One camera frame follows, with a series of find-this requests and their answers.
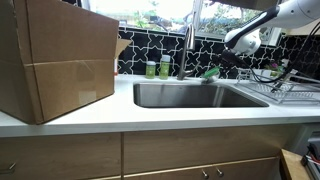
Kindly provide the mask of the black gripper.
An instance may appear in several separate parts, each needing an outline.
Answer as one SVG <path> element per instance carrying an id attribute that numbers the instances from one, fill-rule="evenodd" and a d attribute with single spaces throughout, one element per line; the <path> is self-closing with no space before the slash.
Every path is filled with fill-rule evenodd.
<path id="1" fill-rule="evenodd" d="M 214 64 L 225 69 L 231 69 L 232 67 L 248 68 L 248 65 L 243 59 L 227 49 L 223 50 L 219 55 L 216 56 Z"/>

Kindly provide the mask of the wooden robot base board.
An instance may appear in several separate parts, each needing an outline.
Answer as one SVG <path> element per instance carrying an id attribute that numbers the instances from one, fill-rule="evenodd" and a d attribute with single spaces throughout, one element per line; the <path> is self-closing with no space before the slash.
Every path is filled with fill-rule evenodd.
<path id="1" fill-rule="evenodd" d="M 280 151 L 279 172 L 282 180 L 312 180 L 301 164 L 302 156 L 282 149 Z"/>

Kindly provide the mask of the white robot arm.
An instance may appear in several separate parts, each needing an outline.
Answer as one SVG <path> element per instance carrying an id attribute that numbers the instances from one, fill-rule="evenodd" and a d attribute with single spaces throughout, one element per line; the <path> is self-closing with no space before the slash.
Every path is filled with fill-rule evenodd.
<path id="1" fill-rule="evenodd" d="M 252 55 L 259 49 L 261 28 L 295 29 L 319 18 L 320 0 L 287 0 L 270 7 L 225 35 L 225 49 L 221 53 L 221 59 L 242 66 L 243 62 L 238 55 Z"/>

